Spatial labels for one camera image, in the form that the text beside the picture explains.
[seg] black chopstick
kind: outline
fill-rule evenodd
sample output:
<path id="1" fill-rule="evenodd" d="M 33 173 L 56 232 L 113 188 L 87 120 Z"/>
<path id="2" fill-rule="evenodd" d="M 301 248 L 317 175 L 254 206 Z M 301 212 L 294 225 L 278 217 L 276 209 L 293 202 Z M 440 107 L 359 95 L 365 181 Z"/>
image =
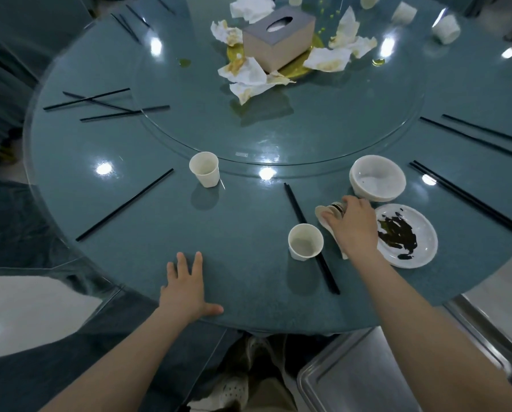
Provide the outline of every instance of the black chopstick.
<path id="1" fill-rule="evenodd" d="M 170 7 L 166 5 L 166 3 L 162 0 L 157 0 L 166 10 L 168 10 L 170 13 L 176 15 L 176 12 L 172 10 Z"/>
<path id="2" fill-rule="evenodd" d="M 73 97 L 73 98 L 85 98 L 84 96 L 80 96 L 78 94 L 73 94 L 72 92 L 67 92 L 67 91 L 62 91 L 62 92 L 63 92 L 64 95 L 70 96 L 70 97 Z M 104 105 L 104 106 L 110 107 L 110 108 L 116 108 L 117 110 L 134 111 L 134 110 L 130 110 L 129 108 L 121 107 L 119 105 L 104 103 L 103 101 L 98 101 L 98 100 L 88 100 L 88 101 L 91 102 L 91 103 L 95 103 L 95 104 L 99 104 L 99 105 Z"/>
<path id="3" fill-rule="evenodd" d="M 458 123 L 466 124 L 467 126 L 470 126 L 470 127 L 478 128 L 480 130 L 486 131 L 487 133 L 496 134 L 497 136 L 505 138 L 505 139 L 512 140 L 512 136 L 510 136 L 509 134 L 502 133 L 497 130 L 493 130 L 492 128 L 483 127 L 478 124 L 470 123 L 469 121 L 462 120 L 461 118 L 452 117 L 451 115 L 448 115 L 448 114 L 443 114 L 441 117 L 448 118 L 449 120 L 456 121 Z"/>
<path id="4" fill-rule="evenodd" d="M 417 169 L 417 171 L 419 171 L 420 173 L 430 176 L 433 180 L 435 180 L 438 184 L 443 186 L 445 189 L 447 189 L 450 192 L 452 192 L 453 194 L 457 195 L 459 198 L 465 200 L 468 204 L 476 207 L 481 212 L 483 212 L 485 215 L 488 215 L 495 221 L 504 225 L 506 228 L 512 230 L 512 219 L 509 219 L 508 217 L 506 217 L 506 215 L 500 213 L 493 207 L 490 207 L 489 205 L 485 204 L 482 200 L 474 197 L 472 194 L 466 192 L 465 190 L 463 190 L 459 186 L 455 185 L 448 179 L 445 179 L 443 176 L 439 175 L 438 173 L 433 172 L 431 169 L 422 165 L 418 161 L 414 160 L 410 163 L 410 165 L 413 168 Z"/>
<path id="5" fill-rule="evenodd" d="M 59 103 L 59 104 L 49 105 L 47 107 L 44 107 L 43 110 L 44 111 L 53 110 L 54 108 L 64 107 L 66 105 L 71 105 L 71 104 L 77 104 L 77 103 L 81 103 L 83 101 L 90 101 L 90 100 L 93 100 L 95 98 L 100 98 L 101 96 L 110 96 L 111 94 L 116 94 L 116 93 L 119 93 L 119 92 L 124 92 L 124 91 L 129 91 L 129 90 L 130 90 L 130 88 L 117 89 L 116 91 L 106 92 L 104 94 L 98 94 L 96 96 L 87 96 L 85 98 L 81 98 L 81 99 L 78 99 L 78 100 L 75 100 L 75 101 L 68 101 L 66 103 Z"/>
<path id="6" fill-rule="evenodd" d="M 130 110 L 125 112 L 116 112 L 115 114 L 104 114 L 104 115 L 96 115 L 94 117 L 85 117 L 81 118 L 81 122 L 85 123 L 87 121 L 94 121 L 94 120 L 100 120 L 102 118 L 113 118 L 113 117 L 124 117 L 126 115 L 139 115 L 143 114 L 147 111 L 161 111 L 161 110 L 169 110 L 170 105 L 159 105 L 156 107 L 147 107 L 143 110 Z"/>
<path id="7" fill-rule="evenodd" d="M 145 19 L 144 19 L 142 16 L 140 16 L 139 14 L 137 14 L 137 13 L 136 13 L 136 11 L 135 11 L 133 8 L 131 8 L 128 4 L 126 4 L 126 8 L 127 8 L 127 9 L 129 9 L 129 10 L 130 10 L 130 12 L 131 12 L 132 14 L 134 14 L 134 15 L 138 18 L 138 20 L 140 20 L 140 21 L 141 21 L 145 26 L 147 26 L 147 27 L 151 28 L 151 26 L 149 25 L 149 23 L 148 23 L 147 21 L 145 21 Z"/>
<path id="8" fill-rule="evenodd" d="M 298 205 L 298 201 L 296 201 L 296 197 L 294 196 L 294 193 L 292 192 L 290 185 L 288 185 L 285 182 L 284 188 L 287 191 L 288 199 L 290 200 L 290 204 L 292 205 L 294 212 L 296 213 L 298 222 L 300 222 L 300 224 L 307 224 L 307 220 L 304 217 L 304 213 L 301 212 L 300 205 Z M 334 280 L 334 277 L 332 276 L 332 273 L 328 268 L 328 264 L 326 263 L 325 257 L 322 255 L 322 253 L 319 253 L 318 255 L 315 256 L 315 259 L 317 259 L 317 263 L 319 263 L 319 267 L 321 268 L 323 277 L 325 278 L 328 290 L 336 295 L 340 295 L 340 289 L 338 288 L 338 285 L 336 284 L 336 281 Z"/>
<path id="9" fill-rule="evenodd" d="M 101 221 L 99 221 L 98 223 L 96 223 L 94 226 L 88 228 L 85 232 L 83 232 L 81 235 L 79 235 L 77 238 L 76 238 L 76 241 L 81 241 L 83 239 L 85 239 L 87 236 L 89 236 L 90 234 L 92 234 L 96 229 L 100 228 L 103 224 L 105 224 L 106 222 L 108 222 L 111 218 L 113 218 L 115 215 L 117 215 L 120 211 L 122 211 L 125 207 L 127 207 L 129 204 L 131 204 L 132 202 L 134 202 L 137 198 L 139 198 L 141 195 L 143 195 L 145 192 L 147 192 L 148 190 L 151 189 L 151 187 L 153 187 L 156 183 L 158 183 L 158 181 L 160 181 L 161 179 L 163 179 L 166 175 L 169 175 L 171 172 L 173 172 L 174 169 L 170 169 L 167 173 L 165 173 L 164 175 L 162 176 L 159 176 L 158 179 L 154 180 L 153 182 L 151 182 L 148 186 L 146 186 L 145 188 L 143 188 L 141 190 L 141 192 L 137 193 L 136 195 L 134 195 L 132 198 L 130 198 L 128 201 L 126 201 L 124 204 L 122 204 L 120 207 L 118 207 L 116 210 L 114 210 L 111 214 L 109 214 L 107 217 L 105 217 L 104 219 L 102 219 Z"/>
<path id="10" fill-rule="evenodd" d="M 115 16 L 113 13 L 111 13 L 111 16 L 113 17 L 113 19 L 115 19 L 119 25 L 121 25 L 121 27 L 132 37 L 132 39 L 134 39 L 137 43 L 139 44 L 142 44 L 141 41 L 139 41 L 138 37 L 136 36 L 136 34 L 134 33 L 134 30 L 132 30 L 130 28 L 130 26 L 128 25 L 128 22 L 126 21 L 126 19 L 122 16 L 122 14 L 119 14 L 119 16 L 121 17 L 122 20 L 124 21 L 121 21 L 118 19 L 117 16 Z"/>
<path id="11" fill-rule="evenodd" d="M 512 150 L 509 150 L 509 149 L 506 149 L 506 148 L 503 148 L 502 146 L 499 146 L 497 144 L 494 144 L 494 143 L 490 143 L 490 142 L 487 142 L 486 140 L 482 140 L 482 139 L 479 139 L 477 137 L 473 137 L 473 136 L 470 136 L 469 134 L 466 134 L 466 133 L 463 133 L 461 131 L 458 131 L 457 129 L 455 128 L 452 128 L 452 127 L 449 127 L 449 126 L 445 126 L 444 124 L 441 124 L 441 123 L 438 123 L 437 121 L 433 121 L 433 120 L 430 120 L 429 118 L 425 118 L 425 117 L 420 117 L 420 120 L 423 120 L 425 122 L 428 122 L 430 124 L 433 124 L 437 127 L 441 127 L 445 130 L 448 130 L 450 132 L 453 132 L 453 133 L 456 133 L 456 134 L 459 134 L 460 136 L 463 136 L 465 138 L 468 138 L 470 140 L 473 140 L 474 142 L 477 142 L 477 143 L 480 143 L 482 145 L 485 145 L 487 147 L 490 147 L 491 149 L 494 149 L 494 150 L 497 150 L 499 152 L 502 152 L 502 153 L 506 153 L 507 155 L 510 155 L 512 156 Z"/>

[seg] yellow plate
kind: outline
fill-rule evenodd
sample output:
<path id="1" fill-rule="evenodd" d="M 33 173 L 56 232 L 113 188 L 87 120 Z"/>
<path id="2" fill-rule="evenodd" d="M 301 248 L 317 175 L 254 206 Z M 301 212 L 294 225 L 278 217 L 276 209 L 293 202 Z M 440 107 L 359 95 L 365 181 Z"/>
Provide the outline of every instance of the yellow plate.
<path id="1" fill-rule="evenodd" d="M 311 49 L 313 49 L 314 47 L 325 47 L 325 45 L 321 41 L 321 38 L 315 33 L 313 34 L 311 47 L 309 47 L 309 49 L 303 52 L 303 54 L 298 56 L 296 59 L 280 68 L 279 73 L 293 80 L 295 78 L 299 78 L 300 76 L 306 75 L 309 72 L 313 71 L 313 69 L 306 68 L 304 66 L 304 62 L 309 56 L 309 52 L 311 52 Z M 227 57 L 229 58 L 230 62 L 237 58 L 238 53 L 244 55 L 244 47 L 242 43 L 238 43 L 235 46 L 227 47 Z"/>

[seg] tissue box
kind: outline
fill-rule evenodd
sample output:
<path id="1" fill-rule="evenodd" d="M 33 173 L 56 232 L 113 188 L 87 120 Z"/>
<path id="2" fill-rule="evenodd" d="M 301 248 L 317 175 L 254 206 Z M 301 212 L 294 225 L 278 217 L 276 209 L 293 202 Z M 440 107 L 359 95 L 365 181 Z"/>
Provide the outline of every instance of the tissue box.
<path id="1" fill-rule="evenodd" d="M 269 31 L 277 22 L 286 25 Z M 268 73 L 277 71 L 309 49 L 314 31 L 313 16 L 300 8 L 282 7 L 243 29 L 244 55 L 256 59 Z"/>

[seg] tissue box lid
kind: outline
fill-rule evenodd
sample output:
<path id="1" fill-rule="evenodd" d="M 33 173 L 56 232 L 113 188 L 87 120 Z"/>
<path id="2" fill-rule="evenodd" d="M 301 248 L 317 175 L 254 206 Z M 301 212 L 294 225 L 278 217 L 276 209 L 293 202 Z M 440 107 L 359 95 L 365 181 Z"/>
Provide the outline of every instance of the tissue box lid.
<path id="1" fill-rule="evenodd" d="M 267 31 L 269 26 L 285 17 L 292 17 L 292 21 L 288 23 L 287 26 L 284 26 L 282 29 L 275 32 Z M 314 20 L 315 18 L 313 16 L 301 11 L 300 8 L 286 5 L 275 10 L 263 19 L 258 20 L 254 24 L 245 27 L 243 32 L 251 34 L 268 45 L 275 45 L 276 43 L 292 36 L 300 29 L 303 29 Z"/>

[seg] round table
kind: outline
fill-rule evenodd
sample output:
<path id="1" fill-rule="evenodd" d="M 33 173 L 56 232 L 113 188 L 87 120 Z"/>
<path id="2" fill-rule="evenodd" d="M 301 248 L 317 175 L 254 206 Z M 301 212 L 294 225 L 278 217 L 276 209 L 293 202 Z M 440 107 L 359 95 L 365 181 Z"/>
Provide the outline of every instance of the round table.
<path id="1" fill-rule="evenodd" d="M 323 255 L 341 295 L 328 291 L 315 260 L 290 257 L 287 235 L 298 221 L 283 185 L 290 184 L 308 222 L 318 225 L 315 206 L 350 192 L 349 168 L 366 154 L 400 165 L 407 187 L 395 202 L 422 212 L 437 231 L 431 263 L 400 271 L 431 304 L 469 290 L 512 255 L 512 232 L 425 184 L 408 166 L 416 159 L 512 218 L 512 157 L 418 120 L 444 122 L 445 113 L 512 134 L 506 43 L 459 17 L 459 39 L 441 46 L 431 26 L 443 6 L 432 0 L 404 0 L 418 9 L 404 28 L 389 23 L 400 0 L 381 0 L 371 10 L 359 0 L 304 0 L 323 41 L 351 5 L 359 34 L 375 36 L 378 47 L 344 72 L 313 72 L 240 107 L 217 73 L 227 63 L 226 45 L 210 32 L 212 21 L 245 25 L 231 19 L 234 0 L 163 1 L 172 11 L 158 0 L 130 2 L 151 28 L 125 7 L 118 11 L 141 44 L 109 16 L 87 28 L 47 70 L 28 113 L 27 173 L 36 199 L 64 240 L 104 275 L 157 299 L 166 263 L 178 251 L 192 260 L 200 250 L 206 299 L 225 308 L 208 318 L 216 324 L 308 334 L 377 325 L 362 281 L 328 232 L 322 230 Z M 381 55 L 386 63 L 373 66 Z M 67 101 L 62 91 L 91 96 L 126 87 L 101 100 L 171 108 L 86 123 L 80 119 L 114 111 L 91 103 L 42 110 Z M 219 156 L 217 187 L 203 188 L 189 171 L 198 150 Z M 170 168 L 141 198 L 76 241 Z"/>

